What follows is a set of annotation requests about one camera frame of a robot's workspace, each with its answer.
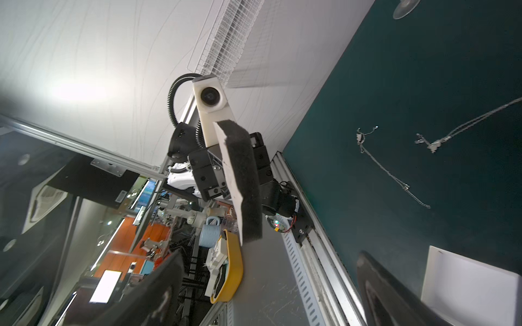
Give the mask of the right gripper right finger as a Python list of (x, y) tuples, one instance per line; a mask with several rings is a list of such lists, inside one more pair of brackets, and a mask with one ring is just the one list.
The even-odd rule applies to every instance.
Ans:
[(368, 252), (360, 252), (356, 270), (367, 325), (449, 324)]

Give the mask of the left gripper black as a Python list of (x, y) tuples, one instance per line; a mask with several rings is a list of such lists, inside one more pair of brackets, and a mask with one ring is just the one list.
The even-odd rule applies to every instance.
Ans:
[[(254, 150), (259, 182), (262, 186), (274, 179), (269, 155), (260, 133), (250, 134), (250, 140)], [(192, 152), (188, 159), (198, 191), (200, 191), (201, 198), (204, 201), (216, 198), (229, 200), (231, 198), (225, 180), (219, 145)]]

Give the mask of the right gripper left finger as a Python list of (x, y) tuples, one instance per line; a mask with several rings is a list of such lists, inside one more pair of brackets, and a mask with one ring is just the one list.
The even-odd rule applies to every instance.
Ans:
[(184, 254), (178, 249), (121, 301), (96, 317), (91, 325), (175, 325), (178, 296), (185, 275)]

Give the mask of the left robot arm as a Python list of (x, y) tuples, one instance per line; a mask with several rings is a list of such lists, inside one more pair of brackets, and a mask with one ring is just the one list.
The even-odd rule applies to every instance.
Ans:
[[(271, 217), (296, 217), (299, 213), (299, 199), (291, 187), (276, 181), (262, 135), (252, 133), (250, 141), (258, 175), (262, 212)], [(187, 163), (189, 174), (189, 183), (183, 186), (181, 174), (171, 172), (168, 179), (169, 188), (178, 191), (192, 188), (199, 192), (204, 201), (232, 198), (232, 183), (226, 180), (220, 146), (213, 145), (207, 148), (203, 145), (201, 126), (193, 127), (180, 123), (172, 136), (168, 155), (176, 163)]]

